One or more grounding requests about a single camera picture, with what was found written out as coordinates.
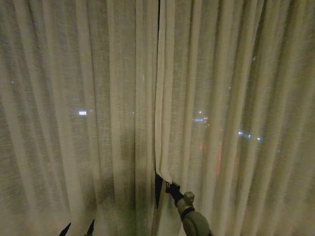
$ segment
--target sheer curtain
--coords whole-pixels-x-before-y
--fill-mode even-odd
[[[0,233],[314,235],[312,0],[1,0]]]
[[[315,233],[314,16],[311,0],[161,1],[156,168],[216,236]],[[158,235],[178,235],[161,204]]]
[[[0,234],[149,235],[158,3],[2,0]]]

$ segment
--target white curtain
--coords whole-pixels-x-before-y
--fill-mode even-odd
[[[314,25],[313,0],[161,1],[156,168],[216,236],[315,234]]]
[[[315,234],[313,0],[1,0],[0,234]]]
[[[158,2],[2,0],[0,234],[149,235]]]

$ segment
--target city light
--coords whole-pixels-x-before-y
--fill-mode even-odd
[[[86,116],[87,115],[87,111],[79,111],[79,116]]]

